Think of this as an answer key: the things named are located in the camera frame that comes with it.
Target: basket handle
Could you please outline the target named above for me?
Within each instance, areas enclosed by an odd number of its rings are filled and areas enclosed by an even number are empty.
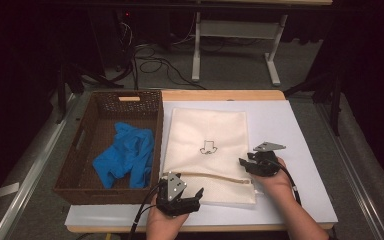
[[[76,151],[78,151],[81,148],[85,138],[86,138],[86,131],[83,127],[80,127],[72,143]]]
[[[121,96],[118,97],[120,102],[140,102],[140,96]]]

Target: white cloth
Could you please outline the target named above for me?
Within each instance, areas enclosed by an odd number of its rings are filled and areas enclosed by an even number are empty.
[[[247,151],[245,112],[174,108],[163,172],[185,173],[181,179],[187,188],[182,197],[192,197],[203,187],[201,202],[254,204],[251,177],[238,160],[247,158]]]

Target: hand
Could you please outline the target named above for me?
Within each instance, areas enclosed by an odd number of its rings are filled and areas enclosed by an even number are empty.
[[[157,196],[152,198],[151,205],[156,204]],[[152,207],[149,210],[148,220],[146,223],[146,239],[147,240],[173,240],[176,238],[179,229],[185,223],[189,214],[177,217],[166,216],[158,208]]]
[[[281,158],[277,158],[279,163],[286,168],[285,161]],[[275,200],[284,197],[293,197],[291,182],[288,176],[282,170],[272,177],[260,177],[251,174],[251,176],[263,185],[267,194],[269,194]]]

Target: white tabletop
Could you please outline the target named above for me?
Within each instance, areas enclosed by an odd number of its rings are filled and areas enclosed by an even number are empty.
[[[265,141],[285,145],[286,149],[276,151],[276,155],[285,160],[303,207],[323,228],[331,228],[338,222],[289,101],[165,101],[162,163],[174,107],[245,111],[249,150]],[[70,231],[76,232],[128,232],[138,208],[139,205],[71,206],[65,224]],[[137,231],[144,230],[146,218],[147,214],[143,214]],[[255,205],[201,204],[198,212],[190,214],[181,231],[279,229],[284,229],[283,220],[271,199],[264,193],[257,193]]]

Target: brown basket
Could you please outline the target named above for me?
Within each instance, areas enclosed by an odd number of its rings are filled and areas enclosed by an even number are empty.
[[[142,203],[159,180],[163,117],[160,91],[93,92],[54,191],[74,205]],[[146,188],[129,188],[130,176],[126,175],[105,189],[92,166],[93,160],[113,144],[117,122],[153,132],[151,184]]]

